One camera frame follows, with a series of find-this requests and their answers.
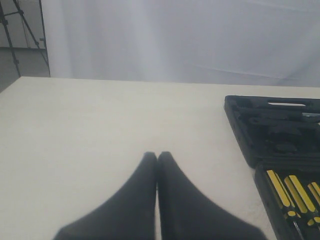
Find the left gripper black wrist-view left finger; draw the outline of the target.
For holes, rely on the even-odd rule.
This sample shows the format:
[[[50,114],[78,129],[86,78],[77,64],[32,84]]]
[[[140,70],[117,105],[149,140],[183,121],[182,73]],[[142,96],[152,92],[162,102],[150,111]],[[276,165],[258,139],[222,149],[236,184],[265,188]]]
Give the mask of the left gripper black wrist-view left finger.
[[[62,227],[56,240],[154,240],[157,157],[146,152],[127,182],[101,206]]]

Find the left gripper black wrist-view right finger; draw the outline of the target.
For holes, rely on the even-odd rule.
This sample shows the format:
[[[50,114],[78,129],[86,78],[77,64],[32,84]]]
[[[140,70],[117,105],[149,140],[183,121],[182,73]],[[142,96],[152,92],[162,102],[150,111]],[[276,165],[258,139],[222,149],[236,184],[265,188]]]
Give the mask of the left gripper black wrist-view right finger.
[[[164,240],[264,240],[263,232],[206,197],[172,154],[157,160],[158,204]]]

